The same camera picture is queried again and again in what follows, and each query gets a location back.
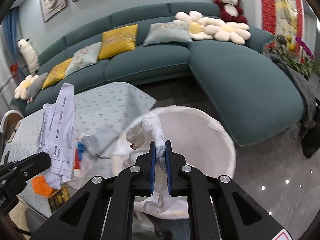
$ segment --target yellow throw pillow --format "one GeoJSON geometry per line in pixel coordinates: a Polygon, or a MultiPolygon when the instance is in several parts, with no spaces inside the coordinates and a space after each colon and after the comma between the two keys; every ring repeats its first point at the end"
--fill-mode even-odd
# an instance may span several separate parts
{"type": "Polygon", "coordinates": [[[42,89],[45,89],[46,87],[49,87],[60,80],[64,79],[64,73],[66,72],[67,67],[70,65],[73,58],[69,58],[65,60],[64,62],[56,65],[53,67],[53,69],[50,71],[49,75],[47,76],[42,89]]]}
{"type": "Polygon", "coordinates": [[[137,29],[136,24],[104,32],[98,60],[136,49],[137,29]]]}

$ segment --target metal bolt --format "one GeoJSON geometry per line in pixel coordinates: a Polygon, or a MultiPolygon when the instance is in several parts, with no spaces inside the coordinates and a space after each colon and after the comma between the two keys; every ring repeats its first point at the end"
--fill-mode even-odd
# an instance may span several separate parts
{"type": "Polygon", "coordinates": [[[184,172],[190,172],[191,171],[191,167],[189,165],[184,165],[181,167],[182,171],[184,172]]]}
{"type": "Polygon", "coordinates": [[[132,166],[132,167],[130,168],[130,171],[131,171],[131,172],[139,172],[139,171],[140,171],[140,167],[139,167],[139,166],[132,166]]]}
{"type": "Polygon", "coordinates": [[[230,178],[227,175],[222,175],[220,177],[220,181],[223,183],[228,183],[230,181],[230,178]]]}
{"type": "Polygon", "coordinates": [[[92,178],[92,183],[93,184],[99,184],[101,182],[102,182],[102,178],[99,177],[99,176],[95,176],[95,177],[92,178]]]}

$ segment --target white laundry basket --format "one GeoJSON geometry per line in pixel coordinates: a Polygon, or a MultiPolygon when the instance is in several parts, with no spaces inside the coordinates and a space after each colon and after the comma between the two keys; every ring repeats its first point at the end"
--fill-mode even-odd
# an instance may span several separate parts
{"type": "MultiPolygon", "coordinates": [[[[186,162],[201,170],[204,175],[215,178],[220,175],[233,177],[236,151],[232,139],[220,122],[203,111],[184,106],[161,107],[151,111],[159,116],[164,138],[171,141],[173,152],[184,155],[186,162]]],[[[126,131],[118,139],[114,150],[115,176],[132,151],[125,133],[126,131]]],[[[152,198],[157,199],[158,195],[155,193],[148,200],[152,198]]],[[[137,202],[134,208],[143,211],[143,204],[144,202],[137,202]]],[[[186,198],[181,198],[170,209],[154,216],[163,219],[187,218],[186,198]]]]}

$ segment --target gray plush toy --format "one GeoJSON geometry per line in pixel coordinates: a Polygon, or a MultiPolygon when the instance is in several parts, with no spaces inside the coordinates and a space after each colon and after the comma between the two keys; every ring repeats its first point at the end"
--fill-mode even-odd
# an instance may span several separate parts
{"type": "Polygon", "coordinates": [[[28,101],[27,103],[31,103],[33,99],[35,99],[36,95],[41,90],[46,78],[48,76],[48,73],[43,73],[40,75],[26,90],[28,101]]]}

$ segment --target red teddy bear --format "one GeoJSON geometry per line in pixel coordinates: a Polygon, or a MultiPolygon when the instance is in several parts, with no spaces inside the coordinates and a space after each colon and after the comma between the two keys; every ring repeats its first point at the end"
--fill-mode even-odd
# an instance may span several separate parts
{"type": "Polygon", "coordinates": [[[243,10],[239,7],[240,1],[241,0],[214,0],[214,3],[219,5],[221,20],[247,24],[247,18],[242,16],[243,10]]]}

